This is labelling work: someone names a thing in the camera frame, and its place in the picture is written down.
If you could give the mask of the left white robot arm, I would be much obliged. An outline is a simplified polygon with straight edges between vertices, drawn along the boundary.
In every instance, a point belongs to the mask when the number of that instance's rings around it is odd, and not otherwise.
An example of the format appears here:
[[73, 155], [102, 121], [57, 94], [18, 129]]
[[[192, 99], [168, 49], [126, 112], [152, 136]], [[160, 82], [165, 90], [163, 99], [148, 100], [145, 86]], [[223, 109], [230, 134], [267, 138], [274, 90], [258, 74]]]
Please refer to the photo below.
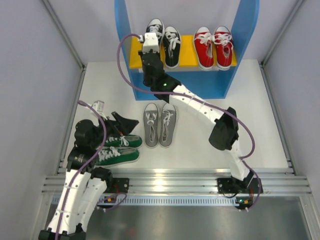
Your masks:
[[126, 193], [122, 193], [122, 199], [118, 199], [120, 193], [113, 194], [115, 181], [111, 170], [97, 165], [107, 137], [124, 137], [139, 121], [124, 118], [115, 111], [112, 116], [113, 120], [98, 116], [98, 126], [89, 119], [76, 124], [75, 143], [67, 158], [63, 190], [52, 220], [40, 231], [38, 239], [84, 240], [97, 205], [107, 202], [116, 208], [127, 198]]

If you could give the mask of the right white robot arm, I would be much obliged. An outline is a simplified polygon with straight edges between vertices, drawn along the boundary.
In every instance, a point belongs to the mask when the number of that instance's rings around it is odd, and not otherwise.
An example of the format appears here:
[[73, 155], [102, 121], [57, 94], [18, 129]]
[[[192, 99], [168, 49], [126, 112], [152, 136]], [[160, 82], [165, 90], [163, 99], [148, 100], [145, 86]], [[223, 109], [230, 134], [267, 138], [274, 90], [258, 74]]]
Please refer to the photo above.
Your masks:
[[238, 198], [246, 198], [251, 183], [257, 181], [257, 194], [262, 193], [262, 183], [257, 173], [245, 162], [239, 144], [239, 125], [236, 111], [222, 109], [193, 94], [180, 81], [165, 73], [159, 55], [153, 51], [138, 52], [143, 71], [143, 84], [150, 93], [168, 104], [186, 110], [211, 128], [208, 141], [215, 149], [225, 153], [231, 173], [231, 187]]

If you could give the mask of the red sneaker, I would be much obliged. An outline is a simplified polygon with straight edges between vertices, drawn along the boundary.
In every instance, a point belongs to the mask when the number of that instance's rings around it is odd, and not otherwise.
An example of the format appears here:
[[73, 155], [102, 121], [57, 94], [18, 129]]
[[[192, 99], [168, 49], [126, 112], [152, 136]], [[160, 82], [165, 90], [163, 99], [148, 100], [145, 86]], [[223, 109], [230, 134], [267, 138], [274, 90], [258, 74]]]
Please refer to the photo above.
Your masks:
[[209, 71], [214, 65], [212, 34], [206, 26], [200, 27], [193, 37], [193, 45], [198, 66], [203, 71]]
[[212, 36], [215, 45], [217, 60], [216, 65], [220, 70], [230, 69], [233, 57], [233, 36], [226, 26], [219, 26]]

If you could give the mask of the black sneaker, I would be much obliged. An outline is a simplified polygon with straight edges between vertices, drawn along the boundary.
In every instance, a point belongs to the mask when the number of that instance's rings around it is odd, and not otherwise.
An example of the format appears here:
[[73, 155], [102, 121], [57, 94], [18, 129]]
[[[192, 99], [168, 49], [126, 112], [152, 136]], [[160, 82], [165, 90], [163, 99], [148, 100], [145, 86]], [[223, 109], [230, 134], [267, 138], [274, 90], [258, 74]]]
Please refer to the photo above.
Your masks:
[[167, 26], [162, 40], [165, 53], [165, 66], [174, 69], [179, 66], [182, 38], [173, 26]]
[[158, 45], [161, 46], [165, 34], [164, 23], [159, 18], [152, 19], [146, 27], [147, 33], [155, 33], [158, 39]]

